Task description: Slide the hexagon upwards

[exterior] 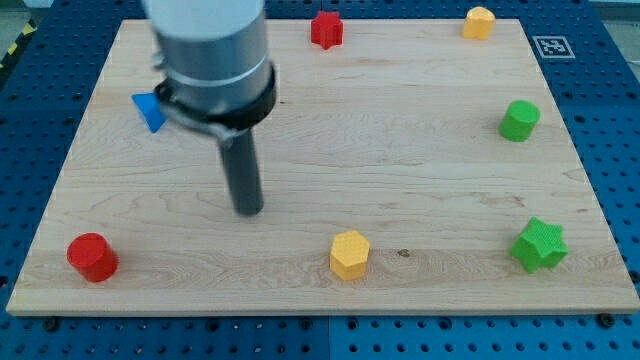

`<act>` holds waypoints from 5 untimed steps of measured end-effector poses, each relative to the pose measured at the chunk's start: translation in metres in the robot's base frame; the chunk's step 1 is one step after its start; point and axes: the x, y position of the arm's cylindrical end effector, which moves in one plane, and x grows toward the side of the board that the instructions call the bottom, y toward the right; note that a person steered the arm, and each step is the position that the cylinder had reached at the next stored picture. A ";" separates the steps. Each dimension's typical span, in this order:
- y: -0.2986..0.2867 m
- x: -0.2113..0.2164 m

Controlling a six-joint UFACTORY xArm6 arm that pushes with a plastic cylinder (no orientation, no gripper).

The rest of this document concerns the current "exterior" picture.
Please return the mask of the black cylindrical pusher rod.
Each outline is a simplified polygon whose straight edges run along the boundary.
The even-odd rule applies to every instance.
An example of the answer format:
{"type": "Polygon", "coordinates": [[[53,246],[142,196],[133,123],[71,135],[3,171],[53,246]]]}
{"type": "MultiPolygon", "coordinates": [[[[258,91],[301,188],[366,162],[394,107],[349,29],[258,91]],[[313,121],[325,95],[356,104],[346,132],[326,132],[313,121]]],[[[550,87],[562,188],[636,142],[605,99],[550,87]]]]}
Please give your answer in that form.
{"type": "Polygon", "coordinates": [[[264,200],[252,130],[225,140],[219,151],[234,210],[243,216],[258,214],[264,200]]]}

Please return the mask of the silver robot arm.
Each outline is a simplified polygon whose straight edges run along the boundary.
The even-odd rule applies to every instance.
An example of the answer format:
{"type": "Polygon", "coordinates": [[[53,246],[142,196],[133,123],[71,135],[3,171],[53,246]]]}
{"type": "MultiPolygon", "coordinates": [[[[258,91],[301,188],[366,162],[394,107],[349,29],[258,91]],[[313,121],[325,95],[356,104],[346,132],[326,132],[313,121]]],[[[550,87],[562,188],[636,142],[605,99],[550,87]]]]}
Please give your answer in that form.
{"type": "Polygon", "coordinates": [[[163,80],[160,111],[216,139],[234,210],[264,205],[252,129],[277,100],[263,0],[143,0],[163,80]]]}

